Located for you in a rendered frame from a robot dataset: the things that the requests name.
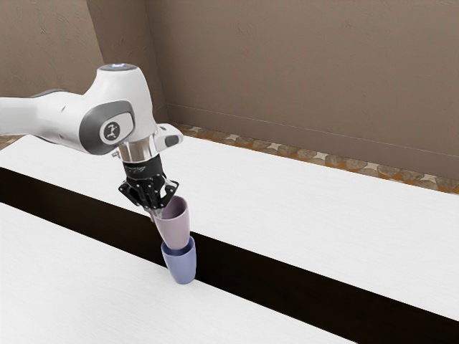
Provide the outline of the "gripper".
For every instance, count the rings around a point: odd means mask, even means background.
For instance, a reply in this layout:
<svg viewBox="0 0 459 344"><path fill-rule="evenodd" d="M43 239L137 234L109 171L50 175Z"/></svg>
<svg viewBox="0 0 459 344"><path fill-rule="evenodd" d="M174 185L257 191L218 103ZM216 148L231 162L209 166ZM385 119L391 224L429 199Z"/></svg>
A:
<svg viewBox="0 0 459 344"><path fill-rule="evenodd" d="M160 156L138 163L123 162L125 181L118 190L134 205L142 206L155 223L162 219L162 209L172 200L179 183L163 171Z"/></svg>

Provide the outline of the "mauve cup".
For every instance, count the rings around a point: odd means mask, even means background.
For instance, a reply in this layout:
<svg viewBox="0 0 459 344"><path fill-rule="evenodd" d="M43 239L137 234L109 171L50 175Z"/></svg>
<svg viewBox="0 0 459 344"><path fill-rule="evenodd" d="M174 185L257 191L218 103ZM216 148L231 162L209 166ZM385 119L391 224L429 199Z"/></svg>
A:
<svg viewBox="0 0 459 344"><path fill-rule="evenodd" d="M162 219L155 222L161 238L171 249L185 247L190 237L189 208L186 200L174 196L162 209Z"/></svg>

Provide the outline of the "blue cup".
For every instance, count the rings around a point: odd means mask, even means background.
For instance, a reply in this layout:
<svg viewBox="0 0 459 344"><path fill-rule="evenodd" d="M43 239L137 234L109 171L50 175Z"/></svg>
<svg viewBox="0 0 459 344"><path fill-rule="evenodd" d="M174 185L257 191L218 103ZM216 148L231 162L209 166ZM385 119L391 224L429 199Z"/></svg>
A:
<svg viewBox="0 0 459 344"><path fill-rule="evenodd" d="M161 243L161 253L166 267L180 285L192 282L197 270L197 252L193 237L189 237L187 245L181 249L171 249L165 242Z"/></svg>

